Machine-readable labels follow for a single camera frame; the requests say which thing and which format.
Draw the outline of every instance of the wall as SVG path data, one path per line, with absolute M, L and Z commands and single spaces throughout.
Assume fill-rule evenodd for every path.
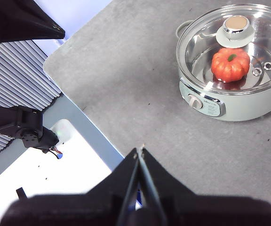
M 65 30 L 64 40 L 35 40 L 49 56 L 111 0 L 35 0 L 35 2 Z

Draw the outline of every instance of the robotic arm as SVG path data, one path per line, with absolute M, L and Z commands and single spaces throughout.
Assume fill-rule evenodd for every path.
M 23 106 L 0 107 L 0 133 L 22 139 L 26 148 L 48 150 L 59 140 L 51 130 L 42 126 L 42 112 Z

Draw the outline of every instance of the cable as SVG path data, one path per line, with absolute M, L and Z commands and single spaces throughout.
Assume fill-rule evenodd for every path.
M 58 157 L 58 155 L 55 154 L 54 152 L 52 152 L 52 151 L 50 151 L 50 150 L 49 150 L 49 152 L 51 152 L 53 155 L 55 155 L 57 159 L 60 159 L 60 158 Z

